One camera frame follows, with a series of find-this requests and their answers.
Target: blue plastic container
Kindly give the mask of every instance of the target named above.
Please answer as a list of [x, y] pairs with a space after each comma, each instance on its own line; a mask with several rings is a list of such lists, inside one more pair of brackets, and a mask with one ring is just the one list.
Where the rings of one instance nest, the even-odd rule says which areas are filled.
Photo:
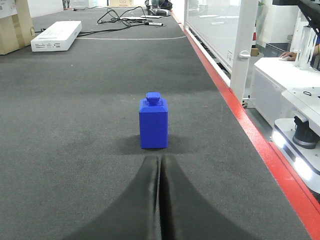
[[140, 101], [140, 143], [142, 149], [168, 147], [169, 111], [159, 92], [148, 92]]

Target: white box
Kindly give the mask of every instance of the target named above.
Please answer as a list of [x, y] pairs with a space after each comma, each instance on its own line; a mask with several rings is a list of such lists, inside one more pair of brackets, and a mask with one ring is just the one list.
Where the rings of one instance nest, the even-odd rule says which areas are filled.
[[67, 51], [81, 29], [81, 21], [56, 21], [31, 41], [31, 49], [33, 52]]
[[0, 19], [18, 14], [15, 0], [0, 0]]

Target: white wall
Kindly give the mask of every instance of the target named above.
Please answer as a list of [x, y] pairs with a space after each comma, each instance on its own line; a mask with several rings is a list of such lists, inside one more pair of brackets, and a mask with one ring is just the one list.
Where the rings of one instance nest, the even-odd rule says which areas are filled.
[[298, 10], [297, 6], [277, 6], [265, 0], [265, 5], [258, 8], [256, 43], [262, 47], [266, 43], [287, 43], [287, 36], [294, 33]]
[[32, 18], [64, 10], [62, 0], [28, 0], [28, 4]]
[[184, 24], [185, 19], [185, 0], [171, 0], [172, 11], [179, 23]]

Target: cardboard box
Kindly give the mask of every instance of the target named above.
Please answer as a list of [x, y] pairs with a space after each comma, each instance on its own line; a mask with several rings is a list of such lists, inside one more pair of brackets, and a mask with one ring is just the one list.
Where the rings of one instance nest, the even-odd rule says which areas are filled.
[[109, 6], [112, 7], [131, 7], [133, 0], [109, 0]]
[[2, 0], [0, 4], [0, 55], [5, 55], [30, 45], [35, 30], [28, 0]]

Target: paper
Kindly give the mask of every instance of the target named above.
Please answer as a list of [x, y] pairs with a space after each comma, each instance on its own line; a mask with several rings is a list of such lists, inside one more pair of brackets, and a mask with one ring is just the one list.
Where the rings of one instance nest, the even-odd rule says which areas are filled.
[[15, 0], [0, 0], [0, 19], [17, 14]]

